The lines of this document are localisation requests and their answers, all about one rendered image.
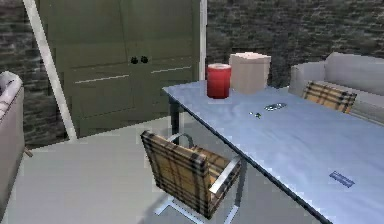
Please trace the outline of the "pale blue dining table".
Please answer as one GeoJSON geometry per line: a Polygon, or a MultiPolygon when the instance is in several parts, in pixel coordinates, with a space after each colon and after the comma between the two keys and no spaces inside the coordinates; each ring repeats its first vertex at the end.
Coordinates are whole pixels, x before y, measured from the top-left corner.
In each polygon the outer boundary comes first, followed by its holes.
{"type": "Polygon", "coordinates": [[[321,224],[384,224],[384,126],[268,87],[211,99],[203,81],[166,88],[182,107],[321,224]],[[287,106],[266,111],[265,106],[287,106]],[[260,113],[261,119],[249,114],[260,113]],[[333,171],[355,182],[347,188],[333,171]]]}

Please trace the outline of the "red cylinder container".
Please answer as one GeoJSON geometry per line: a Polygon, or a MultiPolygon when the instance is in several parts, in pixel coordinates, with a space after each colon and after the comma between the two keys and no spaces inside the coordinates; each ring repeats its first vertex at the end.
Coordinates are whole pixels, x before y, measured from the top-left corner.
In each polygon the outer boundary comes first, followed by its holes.
{"type": "Polygon", "coordinates": [[[207,67],[207,96],[213,99],[225,99],[229,96],[231,66],[215,63],[207,67]]]}

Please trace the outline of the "beige box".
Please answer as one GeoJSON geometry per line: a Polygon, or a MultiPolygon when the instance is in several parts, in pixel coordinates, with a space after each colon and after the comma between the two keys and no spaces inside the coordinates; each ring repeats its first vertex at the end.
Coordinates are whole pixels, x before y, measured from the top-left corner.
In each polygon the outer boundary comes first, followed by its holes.
{"type": "Polygon", "coordinates": [[[230,55],[231,87],[242,94],[254,94],[267,86],[271,57],[255,52],[230,55]]]}

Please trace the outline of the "olive green double door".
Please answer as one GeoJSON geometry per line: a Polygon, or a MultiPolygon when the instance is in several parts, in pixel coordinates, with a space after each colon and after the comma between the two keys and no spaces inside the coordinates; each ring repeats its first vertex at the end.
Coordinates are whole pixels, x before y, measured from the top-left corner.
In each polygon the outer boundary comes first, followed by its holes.
{"type": "Polygon", "coordinates": [[[35,3],[79,138],[168,115],[165,88],[199,76],[199,0],[35,3]]]}

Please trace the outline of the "small silver keys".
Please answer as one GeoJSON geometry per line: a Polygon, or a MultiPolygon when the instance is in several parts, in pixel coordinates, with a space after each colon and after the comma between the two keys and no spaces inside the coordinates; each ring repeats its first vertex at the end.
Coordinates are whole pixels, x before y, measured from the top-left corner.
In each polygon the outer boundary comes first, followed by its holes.
{"type": "Polygon", "coordinates": [[[266,111],[275,111],[275,110],[282,109],[282,108],[284,108],[286,106],[287,106],[286,103],[275,103],[275,104],[271,104],[271,105],[265,106],[264,109],[266,111]]]}

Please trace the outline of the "pale grey sofa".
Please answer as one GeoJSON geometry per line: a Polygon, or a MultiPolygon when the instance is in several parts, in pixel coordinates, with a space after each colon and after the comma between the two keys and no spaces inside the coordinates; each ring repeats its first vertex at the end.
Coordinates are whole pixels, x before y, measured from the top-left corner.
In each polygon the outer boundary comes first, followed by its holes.
{"type": "Polygon", "coordinates": [[[309,81],[355,93],[351,113],[384,125],[384,59],[333,52],[324,61],[294,65],[288,92],[302,96],[309,81]]]}

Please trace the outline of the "small blue card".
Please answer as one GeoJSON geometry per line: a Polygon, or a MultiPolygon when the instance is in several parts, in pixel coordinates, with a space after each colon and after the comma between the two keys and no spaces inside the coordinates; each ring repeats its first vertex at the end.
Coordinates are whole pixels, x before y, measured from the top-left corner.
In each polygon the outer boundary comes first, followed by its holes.
{"type": "Polygon", "coordinates": [[[352,187],[355,184],[354,181],[348,179],[347,177],[343,176],[342,174],[340,174],[337,171],[333,171],[330,174],[330,177],[332,179],[336,180],[337,182],[339,182],[340,184],[342,184],[343,186],[347,187],[347,188],[350,188],[350,187],[352,187]]]}

